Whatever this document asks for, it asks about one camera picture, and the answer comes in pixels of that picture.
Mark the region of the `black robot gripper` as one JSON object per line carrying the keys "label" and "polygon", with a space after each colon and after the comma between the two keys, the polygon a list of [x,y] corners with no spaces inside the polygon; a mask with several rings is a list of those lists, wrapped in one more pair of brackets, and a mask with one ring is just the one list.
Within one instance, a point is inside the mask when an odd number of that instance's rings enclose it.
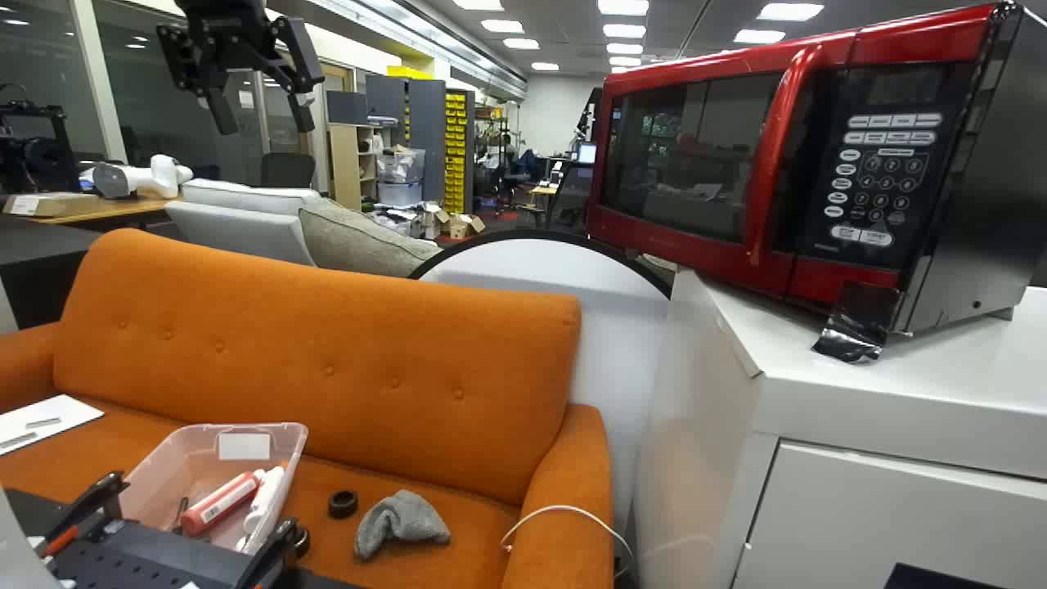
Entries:
{"label": "black robot gripper", "polygon": [[252,68],[290,96],[294,128],[316,130],[320,62],[303,15],[270,15],[262,0],[175,0],[185,15],[159,29],[175,84],[207,98],[221,134],[236,134],[225,75]]}

